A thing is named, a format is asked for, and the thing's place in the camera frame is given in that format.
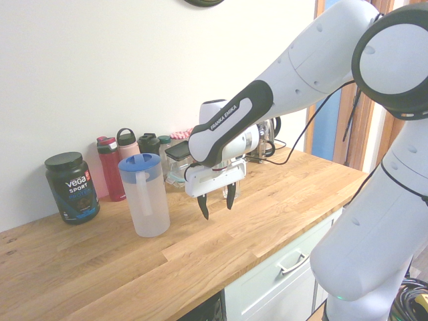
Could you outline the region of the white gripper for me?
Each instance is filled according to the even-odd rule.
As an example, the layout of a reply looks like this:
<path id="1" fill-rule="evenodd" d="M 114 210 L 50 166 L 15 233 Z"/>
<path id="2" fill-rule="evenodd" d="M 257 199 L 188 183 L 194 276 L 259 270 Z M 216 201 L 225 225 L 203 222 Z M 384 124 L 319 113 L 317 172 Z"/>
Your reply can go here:
<path id="1" fill-rule="evenodd" d="M 236 194 L 236 182 L 245 178 L 246 162 L 239 159 L 221 171 L 203 165 L 191 165 L 185 174 L 185 192 L 196 197 L 206 220 L 209 219 L 207 193 L 227 186 L 227 208 L 231 210 Z"/>

